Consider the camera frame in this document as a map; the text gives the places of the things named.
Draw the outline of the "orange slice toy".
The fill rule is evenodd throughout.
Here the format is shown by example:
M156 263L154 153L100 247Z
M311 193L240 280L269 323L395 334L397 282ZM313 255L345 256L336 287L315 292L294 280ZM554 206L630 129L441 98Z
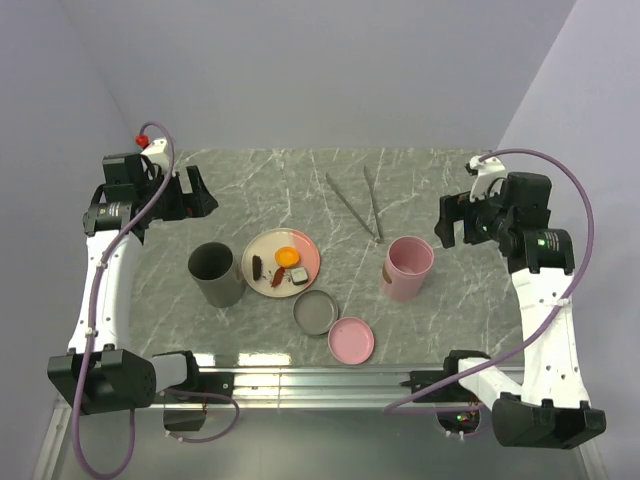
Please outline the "orange slice toy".
M284 246L275 252L274 258L280 267L289 269L300 262L300 253L292 246Z

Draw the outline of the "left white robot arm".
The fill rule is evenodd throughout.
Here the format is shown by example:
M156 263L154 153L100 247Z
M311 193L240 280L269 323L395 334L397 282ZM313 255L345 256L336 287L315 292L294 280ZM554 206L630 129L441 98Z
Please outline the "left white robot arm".
M189 350L147 360L130 349L134 273L149 224L202 218L218 206L196 166L178 174L149 155L103 158L104 181L83 216L87 274L80 313L67 351L49 359L47 376L78 415L150 406L168 390L180 402L196 399L203 379Z

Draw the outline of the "dark sea cucumber toy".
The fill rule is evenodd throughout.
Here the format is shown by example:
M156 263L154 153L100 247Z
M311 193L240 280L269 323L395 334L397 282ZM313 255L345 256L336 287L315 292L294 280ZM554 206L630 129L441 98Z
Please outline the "dark sea cucumber toy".
M254 255L252 257L252 278L254 281L259 281L265 278L264 263L262 258L258 255Z

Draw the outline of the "red shrimp toy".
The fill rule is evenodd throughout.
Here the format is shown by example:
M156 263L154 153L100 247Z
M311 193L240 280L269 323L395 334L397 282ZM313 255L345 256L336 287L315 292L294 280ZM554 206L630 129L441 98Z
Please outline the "red shrimp toy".
M279 267L275 271L275 273L273 275L273 278L271 280L271 287L272 288L276 288L282 283L282 281L284 279L284 276L285 276L285 273L286 273L286 269L284 267Z

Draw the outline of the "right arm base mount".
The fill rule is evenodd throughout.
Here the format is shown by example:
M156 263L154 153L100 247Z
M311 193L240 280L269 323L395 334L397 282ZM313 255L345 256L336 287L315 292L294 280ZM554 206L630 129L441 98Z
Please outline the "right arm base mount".
M458 362L462 359L489 360L486 353L475 350L451 350L445 357L440 370L413 370L409 372L407 380L399 383L401 387L408 388L411 393L423 390L449 376L458 373ZM467 437L477 437L488 430L488 426L481 425L480 401L477 396L464 389L458 383L451 383L443 388L431 392L420 399L414 400L415 404L426 403L463 403L475 410L447 411L441 410L436 414L439 425L447 435L457 435L460 440Z

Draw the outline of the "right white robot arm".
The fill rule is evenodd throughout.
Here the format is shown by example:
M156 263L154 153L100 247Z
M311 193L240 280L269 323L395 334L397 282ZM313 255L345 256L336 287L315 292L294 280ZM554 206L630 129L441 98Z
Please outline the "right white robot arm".
M441 386L455 400L471 392L492 412L496 440L506 447L573 449L606 429L603 411L592 408L581 378L570 285L576 280L569 233L548 226L551 180L515 172L491 180L486 193L446 195L434 231L454 246L454 225L463 240L498 244L516 290L524 337L524 376L516 385L487 355L451 351Z

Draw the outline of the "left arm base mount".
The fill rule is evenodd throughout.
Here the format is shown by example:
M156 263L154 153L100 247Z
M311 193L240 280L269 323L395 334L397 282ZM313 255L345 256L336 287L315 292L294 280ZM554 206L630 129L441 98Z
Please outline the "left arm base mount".
M200 373L192 387L175 386L164 392L163 425L171 434L199 433L214 407L230 407L231 426L239 418L233 402L235 374L229 371Z

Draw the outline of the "sushi roll toy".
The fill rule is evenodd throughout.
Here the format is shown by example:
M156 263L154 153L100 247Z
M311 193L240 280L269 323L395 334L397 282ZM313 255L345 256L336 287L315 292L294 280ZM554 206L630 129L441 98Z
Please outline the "sushi roll toy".
M304 285L309 282L309 275L304 267L296 267L290 270L291 283L293 285Z

